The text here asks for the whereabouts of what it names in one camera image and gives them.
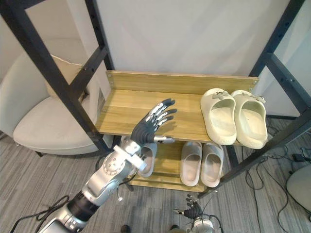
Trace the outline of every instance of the chair leg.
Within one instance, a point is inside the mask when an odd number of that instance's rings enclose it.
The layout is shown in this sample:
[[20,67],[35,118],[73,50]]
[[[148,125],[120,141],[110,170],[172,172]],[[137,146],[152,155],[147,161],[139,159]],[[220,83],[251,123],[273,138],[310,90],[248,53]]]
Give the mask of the chair leg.
[[45,154],[43,154],[43,153],[41,153],[41,152],[38,152],[38,151],[36,151],[36,153],[37,153],[37,155],[39,155],[40,157],[42,157],[43,155],[45,155]]

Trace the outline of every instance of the slipper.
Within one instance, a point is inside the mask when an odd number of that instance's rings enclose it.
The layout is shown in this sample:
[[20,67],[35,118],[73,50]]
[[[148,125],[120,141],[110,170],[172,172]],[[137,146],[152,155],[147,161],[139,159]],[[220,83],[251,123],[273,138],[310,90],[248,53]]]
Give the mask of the slipper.
[[262,148],[268,141],[266,109],[263,105],[266,101],[243,90],[234,91],[231,96],[236,102],[234,121],[237,140],[249,148]]
[[201,111],[208,136],[220,145],[231,145],[237,138],[233,113],[234,99],[228,92],[213,88],[201,98]]
[[199,182],[202,158],[202,145],[199,142],[186,142],[181,152],[180,179],[187,186]]
[[206,143],[203,146],[201,181],[208,187],[214,188],[220,182],[220,175],[224,163],[224,150],[215,143]]
[[140,157],[144,156],[144,162],[147,164],[143,171],[138,171],[138,174],[142,177],[151,176],[154,171],[155,157],[157,151],[156,143],[147,143],[140,151]]

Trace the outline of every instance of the floor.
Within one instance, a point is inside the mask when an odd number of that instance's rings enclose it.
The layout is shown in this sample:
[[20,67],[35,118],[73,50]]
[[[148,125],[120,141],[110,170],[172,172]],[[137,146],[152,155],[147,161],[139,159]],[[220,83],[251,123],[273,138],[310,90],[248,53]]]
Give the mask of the floor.
[[[284,128],[290,121],[273,120],[272,125],[278,129]],[[300,147],[311,148],[311,137],[304,134],[288,144],[289,154],[300,153]],[[241,147],[236,147],[241,159]],[[283,149],[274,153],[283,155]],[[45,209],[63,195],[72,198],[94,172],[98,154],[89,156],[59,157],[54,155],[38,155],[23,146],[16,146],[9,137],[0,140],[0,232],[7,233],[14,222],[24,215],[29,215]],[[228,159],[225,160],[224,172],[228,170]],[[306,163],[293,163],[298,169]],[[285,203],[285,194],[267,175],[263,166],[282,185],[289,177],[291,161],[287,159],[268,159],[259,166],[263,176],[264,188],[256,191],[259,207],[261,232],[282,233],[277,223],[278,210]],[[259,178],[251,169],[255,186],[259,186]],[[124,185],[120,187],[122,202],[117,195],[107,201],[91,218],[83,232],[117,233],[123,224],[132,227],[134,233],[165,233],[173,224],[185,229],[190,220],[173,213],[174,208],[186,209],[187,192],[155,189],[135,186],[134,192],[129,192]],[[212,193],[199,200],[204,205],[212,197],[206,208],[206,213],[217,215],[226,233],[258,233],[259,227],[253,190],[246,185],[245,173],[226,183]],[[280,221],[288,232],[311,232],[308,215],[292,199],[280,214]],[[216,232],[220,232],[218,224],[213,222]],[[34,219],[22,221],[17,227],[17,233],[30,233],[35,230],[37,222]]]

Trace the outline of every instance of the black metal frame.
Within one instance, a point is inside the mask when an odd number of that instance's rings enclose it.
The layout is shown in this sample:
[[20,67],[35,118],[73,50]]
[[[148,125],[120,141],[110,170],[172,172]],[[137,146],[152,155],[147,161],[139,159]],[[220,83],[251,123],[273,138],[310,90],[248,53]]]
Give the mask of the black metal frame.
[[267,151],[276,147],[285,146],[287,143],[293,141],[311,128],[311,97],[294,78],[290,71],[281,63],[277,56],[273,54],[294,20],[296,14],[299,12],[303,2],[304,0],[290,0],[267,45],[249,74],[249,76],[257,77],[260,75],[263,68],[267,66],[288,97],[291,99],[297,110],[300,112],[300,116],[269,116],[271,118],[292,119],[293,121],[286,129],[280,131],[269,142],[267,142],[263,148],[256,150],[238,165],[238,159],[233,146],[227,147],[232,169],[220,179],[220,183],[217,187],[207,188],[204,192],[198,195],[198,198],[202,198],[226,182],[240,175],[242,172],[250,169],[254,164],[258,163],[262,159],[262,156]]
[[[44,0],[2,0],[0,2],[0,13],[45,79],[94,144],[100,150],[108,150],[102,135],[96,130],[78,101],[79,95],[86,88],[87,83],[102,60],[104,60],[108,70],[114,69],[96,0],[85,0],[85,2],[99,46],[70,85],[67,84],[25,12],[25,9],[42,1]],[[259,76],[263,68],[267,66],[300,112],[300,116],[295,118],[285,130],[274,136],[262,149],[256,150],[241,163],[238,162],[234,147],[228,146],[227,151],[231,170],[221,178],[221,182],[217,187],[207,188],[198,195],[198,198],[207,195],[249,169],[270,149],[284,146],[311,128],[311,97],[273,54],[303,2],[304,0],[290,0],[266,47],[250,73],[250,76]]]
[[96,147],[103,152],[110,151],[103,140],[103,135],[97,131],[78,101],[80,94],[85,90],[102,60],[104,60],[107,69],[114,69],[100,15],[97,10],[96,0],[85,0],[85,2],[99,46],[70,85],[58,69],[25,11],[25,9],[43,1],[44,0],[1,0],[0,14],[44,78],[51,85]]

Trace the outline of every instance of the armchair cushion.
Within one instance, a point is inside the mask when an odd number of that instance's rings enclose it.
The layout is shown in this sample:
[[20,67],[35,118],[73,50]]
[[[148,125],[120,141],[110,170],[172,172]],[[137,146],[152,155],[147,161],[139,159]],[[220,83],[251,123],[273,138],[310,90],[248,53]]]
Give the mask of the armchair cushion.
[[[59,70],[62,72],[67,83],[71,84],[71,82],[74,80],[74,78],[77,76],[77,74],[81,70],[82,65],[76,64],[76,63],[70,63],[54,55],[51,55],[51,56],[53,60],[55,61]],[[57,94],[55,93],[55,91],[53,90],[53,88],[49,85],[49,83],[46,80],[45,80],[45,86],[51,97],[60,100]],[[85,92],[83,92],[81,96],[79,97],[80,102],[82,102],[84,95],[85,95]]]
[[[89,112],[89,96],[82,102]],[[82,154],[97,151],[88,135],[62,102],[52,97],[37,104],[13,132],[17,143],[51,154]]]

